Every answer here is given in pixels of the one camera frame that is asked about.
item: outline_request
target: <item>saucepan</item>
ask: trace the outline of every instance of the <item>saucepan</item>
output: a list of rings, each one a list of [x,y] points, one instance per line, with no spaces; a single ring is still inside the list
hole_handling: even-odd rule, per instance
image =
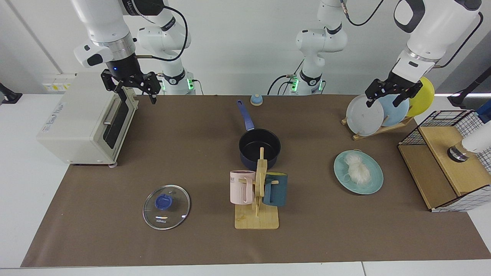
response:
[[[245,129],[247,130],[239,140],[242,164],[248,169],[255,171],[257,169],[260,149],[263,147],[264,159],[268,160],[268,168],[272,168],[281,150],[281,143],[278,137],[269,130],[255,128],[249,112],[247,112],[242,101],[238,100],[237,106],[244,118]]]

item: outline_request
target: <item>mug rack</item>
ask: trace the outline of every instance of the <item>mug rack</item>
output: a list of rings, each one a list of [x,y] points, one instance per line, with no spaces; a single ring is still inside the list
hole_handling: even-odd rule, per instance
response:
[[[252,182],[254,188],[254,202],[248,205],[235,205],[235,228],[236,229],[278,229],[278,207],[263,203],[264,186],[268,160],[264,159],[264,148],[260,149],[257,161],[256,180]]]

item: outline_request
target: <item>light blue plate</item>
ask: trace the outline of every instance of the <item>light blue plate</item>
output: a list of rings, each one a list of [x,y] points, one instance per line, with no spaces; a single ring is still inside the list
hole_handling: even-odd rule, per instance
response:
[[[392,103],[399,95],[389,94],[378,99],[383,107],[383,118],[389,118],[382,123],[384,127],[391,127],[400,123],[409,111],[409,99],[403,100],[398,107]]]
[[[363,163],[370,171],[372,180],[368,184],[358,186],[355,182],[351,180],[350,176],[348,175],[348,164],[346,164],[344,158],[350,152],[358,154],[361,157]],[[336,157],[336,159],[334,160],[334,174],[336,175],[336,178],[341,183],[341,185],[343,185],[346,189],[358,194],[375,193],[376,191],[380,190],[383,183],[383,173],[379,164],[369,155],[356,150],[344,151]]]

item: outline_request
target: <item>dark teal mug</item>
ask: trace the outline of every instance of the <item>dark teal mug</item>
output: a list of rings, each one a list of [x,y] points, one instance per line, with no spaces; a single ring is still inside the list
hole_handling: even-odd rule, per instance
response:
[[[272,181],[278,181],[278,184],[272,184]],[[263,203],[270,206],[284,206],[286,204],[288,174],[267,172],[264,183]]]

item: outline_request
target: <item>teal plate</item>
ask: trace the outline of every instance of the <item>teal plate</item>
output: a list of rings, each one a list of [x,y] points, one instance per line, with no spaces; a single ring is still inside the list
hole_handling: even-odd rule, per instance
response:
[[[355,182],[351,180],[350,176],[348,175],[348,164],[346,164],[344,158],[350,152],[358,154],[361,157],[363,163],[370,171],[372,180],[368,184],[358,186]],[[336,157],[336,159],[334,160],[334,174],[336,175],[336,178],[341,183],[341,185],[357,194],[375,193],[380,190],[383,183],[383,173],[379,164],[369,155],[356,150],[344,151]]]

